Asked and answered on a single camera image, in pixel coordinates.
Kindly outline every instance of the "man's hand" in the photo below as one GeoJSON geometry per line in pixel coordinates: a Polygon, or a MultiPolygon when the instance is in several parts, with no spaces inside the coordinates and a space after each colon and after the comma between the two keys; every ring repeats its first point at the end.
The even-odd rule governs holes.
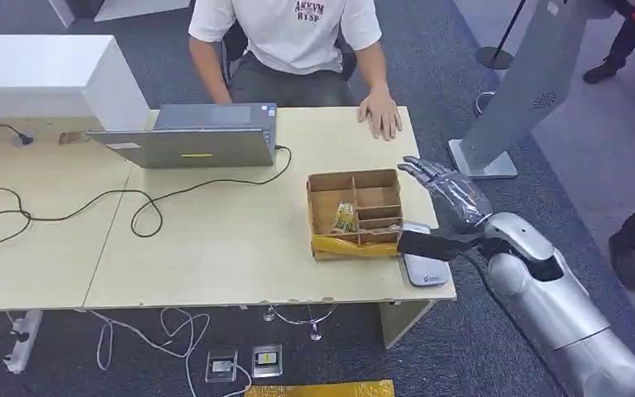
{"type": "Polygon", "coordinates": [[[388,86],[373,87],[369,96],[361,101],[358,120],[369,120],[371,133],[375,139],[382,136],[384,140],[395,139],[398,131],[403,130],[403,122],[400,120],[398,106],[390,97],[388,86]]]}

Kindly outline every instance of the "yellow sticker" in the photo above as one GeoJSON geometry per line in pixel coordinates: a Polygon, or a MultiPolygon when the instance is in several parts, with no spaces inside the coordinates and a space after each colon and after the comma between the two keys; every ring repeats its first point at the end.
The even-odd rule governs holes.
{"type": "Polygon", "coordinates": [[[210,153],[189,153],[187,155],[182,154],[181,157],[187,158],[187,159],[197,159],[197,158],[200,158],[200,157],[212,157],[212,154],[210,154],[210,153]]]}

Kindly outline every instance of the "cardboard box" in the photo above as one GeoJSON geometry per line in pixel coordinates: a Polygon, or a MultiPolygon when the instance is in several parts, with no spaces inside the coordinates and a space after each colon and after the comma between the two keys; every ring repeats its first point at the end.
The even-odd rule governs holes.
{"type": "Polygon", "coordinates": [[[364,170],[308,176],[308,210],[311,247],[315,259],[344,257],[315,248],[315,237],[332,237],[368,246],[374,243],[398,242],[403,226],[400,185],[395,170],[364,170]],[[356,232],[335,233],[332,224],[340,203],[351,203],[356,209],[356,232]]]}

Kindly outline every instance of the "robotic hand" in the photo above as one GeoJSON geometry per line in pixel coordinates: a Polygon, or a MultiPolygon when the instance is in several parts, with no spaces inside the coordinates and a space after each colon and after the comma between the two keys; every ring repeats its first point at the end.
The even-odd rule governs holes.
{"type": "Polygon", "coordinates": [[[403,232],[399,251],[446,261],[452,252],[479,247],[489,261],[492,290],[527,319],[535,339],[568,370],[574,395],[635,397],[635,356],[609,329],[563,255],[518,215],[493,213],[464,175],[415,157],[403,159],[398,168],[419,181],[437,213],[470,238],[403,232]]]}

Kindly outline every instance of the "wooden desk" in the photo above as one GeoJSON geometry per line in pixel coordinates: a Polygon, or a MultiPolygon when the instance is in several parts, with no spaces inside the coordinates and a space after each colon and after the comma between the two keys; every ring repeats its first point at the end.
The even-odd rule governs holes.
{"type": "MultiPolygon", "coordinates": [[[[383,303],[387,347],[438,300],[453,300],[452,282],[415,288],[395,259],[316,262],[310,251],[308,174],[394,168],[417,155],[406,108],[403,132],[375,140],[354,108],[298,108],[277,112],[278,143],[294,154],[289,170],[264,186],[215,184],[161,202],[164,228],[150,239],[131,233],[133,213],[144,203],[125,195],[85,300],[85,308],[227,306],[252,304],[383,303]]],[[[153,197],[217,178],[263,180],[288,160],[260,169],[141,170],[133,166],[127,188],[153,197]]],[[[406,219],[437,225],[431,199],[401,174],[406,219]]],[[[151,231],[148,211],[138,222],[151,231]]]]}
{"type": "MultiPolygon", "coordinates": [[[[131,165],[95,142],[58,146],[61,132],[98,129],[94,118],[0,120],[37,131],[34,143],[12,144],[0,127],[0,187],[17,191],[27,211],[40,217],[73,212],[97,194],[122,189],[131,165]]],[[[0,310],[77,308],[84,303],[108,229],[120,201],[112,194],[66,222],[34,223],[0,246],[0,310]]],[[[0,193],[0,210],[15,208],[0,193]]],[[[19,215],[0,217],[0,238],[20,230],[19,215]]]]}

